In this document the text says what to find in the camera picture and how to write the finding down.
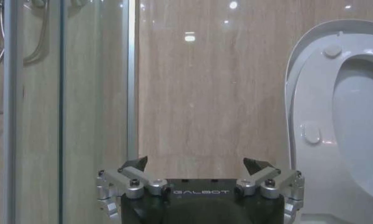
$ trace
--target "toilet lid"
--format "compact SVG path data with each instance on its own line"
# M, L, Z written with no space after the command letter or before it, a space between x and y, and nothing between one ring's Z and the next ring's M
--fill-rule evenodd
M371 23L351 22L323 24L325 35L289 67L289 126L307 179L303 213L373 223L373 32L345 32Z

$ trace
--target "marble wall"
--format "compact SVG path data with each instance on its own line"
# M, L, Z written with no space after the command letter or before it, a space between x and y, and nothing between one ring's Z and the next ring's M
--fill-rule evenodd
M373 21L373 0L141 0L139 145L165 177L288 164L284 74L304 33Z

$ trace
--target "toilet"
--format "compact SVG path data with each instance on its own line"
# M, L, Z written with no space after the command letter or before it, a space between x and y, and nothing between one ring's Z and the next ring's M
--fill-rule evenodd
M300 39L285 76L301 223L373 224L373 22L337 20Z

